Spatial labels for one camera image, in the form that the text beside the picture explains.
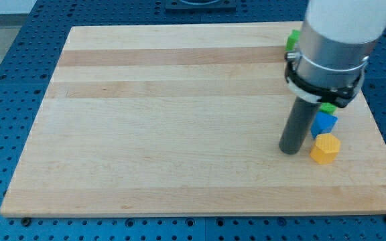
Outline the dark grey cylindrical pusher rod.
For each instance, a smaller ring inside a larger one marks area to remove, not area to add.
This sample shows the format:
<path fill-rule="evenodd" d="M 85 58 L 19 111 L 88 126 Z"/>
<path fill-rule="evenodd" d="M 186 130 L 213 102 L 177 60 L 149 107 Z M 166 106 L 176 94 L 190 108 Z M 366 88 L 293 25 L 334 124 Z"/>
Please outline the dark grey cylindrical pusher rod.
<path fill-rule="evenodd" d="M 295 155 L 300 150 L 319 109 L 320 103 L 307 102 L 299 97 L 295 99 L 279 140 L 283 153 Z"/>

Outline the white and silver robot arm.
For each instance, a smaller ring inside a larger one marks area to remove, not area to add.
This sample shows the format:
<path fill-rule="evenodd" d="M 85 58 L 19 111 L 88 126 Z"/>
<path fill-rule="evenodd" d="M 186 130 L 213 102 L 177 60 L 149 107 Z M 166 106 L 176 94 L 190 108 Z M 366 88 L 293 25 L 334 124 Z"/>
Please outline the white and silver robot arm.
<path fill-rule="evenodd" d="M 346 107 L 386 28 L 386 0 L 311 0 L 300 36 L 285 53 L 285 79 L 295 94 L 279 148 L 294 155 L 323 103 Z"/>

